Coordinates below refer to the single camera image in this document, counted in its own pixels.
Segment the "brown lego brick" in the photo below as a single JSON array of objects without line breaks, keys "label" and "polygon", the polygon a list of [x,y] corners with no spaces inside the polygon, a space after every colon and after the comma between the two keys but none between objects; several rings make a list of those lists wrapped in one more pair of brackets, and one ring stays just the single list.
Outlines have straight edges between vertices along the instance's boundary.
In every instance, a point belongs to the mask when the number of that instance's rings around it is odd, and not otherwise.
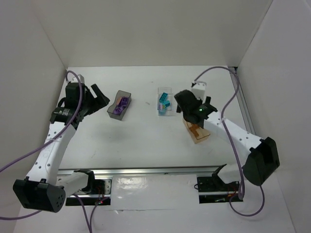
[{"label": "brown lego brick", "polygon": [[201,138],[204,136],[201,128],[199,127],[196,131],[191,131],[195,138]]},{"label": "brown lego brick", "polygon": [[188,128],[189,128],[191,131],[196,131],[196,130],[199,128],[199,126],[196,125],[196,124],[192,124],[192,123],[189,123],[189,122],[188,122]]}]

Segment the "teal rectangular lego brick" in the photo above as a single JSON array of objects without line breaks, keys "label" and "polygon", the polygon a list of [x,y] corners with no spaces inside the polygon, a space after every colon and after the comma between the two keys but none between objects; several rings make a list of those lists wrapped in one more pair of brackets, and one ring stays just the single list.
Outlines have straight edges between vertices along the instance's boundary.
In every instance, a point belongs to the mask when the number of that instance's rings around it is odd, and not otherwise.
[{"label": "teal rectangular lego brick", "polygon": [[160,96],[159,96],[159,102],[160,103],[164,103],[166,100],[168,99],[168,93],[163,92]]}]

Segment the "amber plastic container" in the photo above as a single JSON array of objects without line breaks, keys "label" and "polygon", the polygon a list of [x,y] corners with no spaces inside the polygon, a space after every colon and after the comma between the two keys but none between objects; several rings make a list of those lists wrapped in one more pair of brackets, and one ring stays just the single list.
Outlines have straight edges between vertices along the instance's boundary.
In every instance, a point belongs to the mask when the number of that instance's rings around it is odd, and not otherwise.
[{"label": "amber plastic container", "polygon": [[183,123],[188,133],[190,134],[194,144],[201,143],[209,138],[210,132],[208,130],[203,129],[196,124],[187,122],[184,119],[183,119]]}]

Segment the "purple butterfly lego piece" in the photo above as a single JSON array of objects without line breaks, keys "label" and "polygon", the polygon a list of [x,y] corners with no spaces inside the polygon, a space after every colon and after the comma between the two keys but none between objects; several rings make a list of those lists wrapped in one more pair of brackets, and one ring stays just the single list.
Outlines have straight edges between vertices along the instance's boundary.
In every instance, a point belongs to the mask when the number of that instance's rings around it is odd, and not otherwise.
[{"label": "purple butterfly lego piece", "polygon": [[116,100],[116,107],[118,107],[122,101],[122,98],[123,97],[119,97],[117,100]]}]

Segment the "purple flower lego piece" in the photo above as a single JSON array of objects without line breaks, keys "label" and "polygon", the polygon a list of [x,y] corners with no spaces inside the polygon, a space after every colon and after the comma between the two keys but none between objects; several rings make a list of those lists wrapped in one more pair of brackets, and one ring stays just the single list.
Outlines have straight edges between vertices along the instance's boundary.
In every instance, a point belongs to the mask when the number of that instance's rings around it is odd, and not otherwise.
[{"label": "purple flower lego piece", "polygon": [[129,103],[129,97],[126,97],[126,96],[122,97],[122,100],[120,102],[121,107],[126,107],[128,103]]}]

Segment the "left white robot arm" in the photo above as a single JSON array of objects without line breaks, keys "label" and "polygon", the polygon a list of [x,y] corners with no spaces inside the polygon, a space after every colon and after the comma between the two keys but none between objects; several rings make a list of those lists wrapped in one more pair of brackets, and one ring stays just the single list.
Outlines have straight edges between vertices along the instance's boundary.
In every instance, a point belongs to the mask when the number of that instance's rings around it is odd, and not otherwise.
[{"label": "left white robot arm", "polygon": [[69,83],[63,97],[53,110],[46,143],[23,180],[16,180],[13,191],[26,209],[57,213],[65,199],[79,190],[91,193],[96,186],[94,172],[77,169],[65,178],[58,178],[58,170],[79,124],[84,117],[106,107],[110,100],[96,84],[88,88],[84,83]]}]

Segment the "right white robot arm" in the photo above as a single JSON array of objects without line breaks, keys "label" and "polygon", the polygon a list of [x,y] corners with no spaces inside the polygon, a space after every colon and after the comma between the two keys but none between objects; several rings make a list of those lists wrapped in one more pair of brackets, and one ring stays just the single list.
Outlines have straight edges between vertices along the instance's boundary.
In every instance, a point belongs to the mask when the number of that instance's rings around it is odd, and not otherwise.
[{"label": "right white robot arm", "polygon": [[208,101],[203,103],[189,90],[174,96],[184,120],[216,134],[227,143],[233,142],[238,154],[238,164],[224,165],[216,176],[224,183],[239,181],[241,177],[250,183],[261,186],[279,167],[276,142],[270,137],[262,139],[242,129],[221,116],[221,112]]}]

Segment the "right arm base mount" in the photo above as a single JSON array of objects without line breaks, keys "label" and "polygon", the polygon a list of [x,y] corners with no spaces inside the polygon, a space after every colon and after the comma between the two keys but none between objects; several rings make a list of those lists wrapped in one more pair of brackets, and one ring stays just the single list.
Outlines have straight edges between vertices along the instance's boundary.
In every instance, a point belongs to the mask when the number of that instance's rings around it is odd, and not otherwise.
[{"label": "right arm base mount", "polygon": [[197,177],[197,184],[193,187],[198,191],[199,203],[242,202],[238,198],[240,183],[225,184],[217,177]]}]

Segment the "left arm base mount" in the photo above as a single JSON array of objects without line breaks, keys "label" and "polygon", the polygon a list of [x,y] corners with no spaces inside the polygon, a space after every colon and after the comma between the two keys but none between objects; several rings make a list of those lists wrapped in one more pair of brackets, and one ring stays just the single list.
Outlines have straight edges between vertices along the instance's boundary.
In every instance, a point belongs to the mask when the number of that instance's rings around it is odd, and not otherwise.
[{"label": "left arm base mount", "polygon": [[85,206],[107,206],[111,203],[112,178],[95,177],[95,184],[91,191],[78,190],[77,195]]}]

